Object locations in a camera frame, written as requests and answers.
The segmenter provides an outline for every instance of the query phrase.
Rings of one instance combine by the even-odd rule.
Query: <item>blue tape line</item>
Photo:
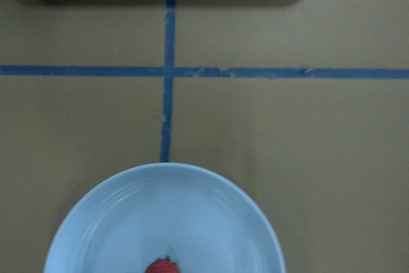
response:
[[[409,79],[407,69],[382,68],[175,68],[175,77],[199,78],[311,78],[311,79]]]
[[[176,0],[166,0],[165,19],[165,59],[164,59],[164,96],[162,122],[162,141],[160,144],[160,161],[169,162],[171,152],[172,110],[173,110],[173,79],[174,79],[174,36],[176,16],[174,7]]]
[[[162,77],[162,67],[1,65],[0,75]]]
[[[390,68],[174,68],[174,45],[167,53],[167,77],[190,78],[317,78],[317,79],[409,79],[409,69]],[[79,77],[162,77],[163,67],[143,66],[36,66],[0,65],[0,75]]]

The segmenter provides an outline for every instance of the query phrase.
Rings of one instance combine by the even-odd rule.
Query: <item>red strawberry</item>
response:
[[[158,258],[151,263],[145,273],[180,273],[180,271],[176,264],[166,257],[165,259]]]

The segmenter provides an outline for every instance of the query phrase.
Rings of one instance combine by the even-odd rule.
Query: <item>brown surface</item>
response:
[[[0,0],[0,65],[161,66],[165,0]],[[178,66],[409,68],[407,0],[178,0]],[[157,162],[162,79],[0,76],[0,272]],[[237,183],[289,273],[406,273],[408,81],[177,79],[172,160]]]

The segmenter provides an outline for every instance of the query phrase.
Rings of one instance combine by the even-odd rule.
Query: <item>blue tape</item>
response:
[[[0,75],[162,77],[162,67],[1,65]]]
[[[172,135],[173,111],[173,79],[174,79],[174,36],[176,29],[176,16],[174,7],[176,0],[166,0],[165,19],[165,58],[164,58],[164,96],[162,112],[162,140],[160,144],[160,161],[169,162]]]
[[[175,77],[182,78],[315,78],[315,79],[409,79],[407,69],[389,68],[175,68]]]

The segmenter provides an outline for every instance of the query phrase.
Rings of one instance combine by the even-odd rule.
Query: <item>plate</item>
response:
[[[61,224],[45,273],[143,273],[170,256],[182,273],[285,273],[277,237],[229,180],[187,164],[129,169],[92,189]]]

